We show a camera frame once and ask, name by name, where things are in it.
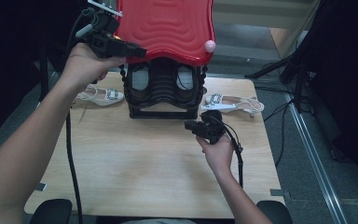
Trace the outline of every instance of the wooden table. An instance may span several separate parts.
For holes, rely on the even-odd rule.
[[[118,73],[109,73],[98,85],[123,91]],[[207,77],[205,87],[207,94],[255,95],[250,80]],[[183,120],[130,119],[125,100],[107,107],[77,100],[71,117],[84,215],[233,218],[195,135],[185,129]],[[252,200],[284,203],[283,197],[270,195],[271,189],[281,186],[261,114],[251,118],[234,111],[224,114],[223,122],[235,129],[244,148],[244,189]],[[65,141],[63,128],[42,179],[47,188],[33,193],[25,212],[32,214],[43,201],[58,198],[70,199],[76,209]],[[231,170],[238,179],[235,154]]]

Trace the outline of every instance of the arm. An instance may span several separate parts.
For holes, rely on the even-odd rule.
[[[243,191],[231,173],[230,164],[234,150],[229,138],[224,134],[214,145],[209,144],[201,137],[197,136],[196,138],[225,195],[236,223],[271,223]]]
[[[98,59],[76,45],[62,77],[36,111],[0,146],[0,223],[22,223],[23,207],[45,173],[69,108],[92,80],[124,59]]]

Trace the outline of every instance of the person's left hand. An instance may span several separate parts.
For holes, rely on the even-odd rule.
[[[77,92],[82,92],[95,79],[104,79],[109,68],[120,66],[124,62],[125,58],[98,58],[89,45],[78,43],[72,48],[60,80]]]

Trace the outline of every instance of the gray floor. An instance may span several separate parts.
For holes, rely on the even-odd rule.
[[[243,78],[263,68],[267,63],[280,60],[272,42],[269,29],[233,24],[215,24],[217,48],[209,65],[209,77]],[[257,87],[271,87],[282,90],[279,72],[254,80]],[[36,107],[40,87],[37,86],[24,99],[17,110],[8,118],[0,130],[0,145],[32,113]],[[275,91],[257,89],[257,95],[266,105],[266,118],[279,105],[287,102],[286,95]],[[342,204],[348,223],[358,223],[358,166],[353,163],[339,163],[332,160],[330,146],[320,129],[318,121],[311,114],[303,113],[311,139],[323,163],[334,190]],[[295,124],[292,111],[284,119],[284,152],[277,167],[285,202],[294,223],[334,223],[326,204],[324,194],[314,173]],[[268,140],[276,160],[281,150],[282,112],[266,121]],[[86,217],[85,223],[95,222],[95,217]]]

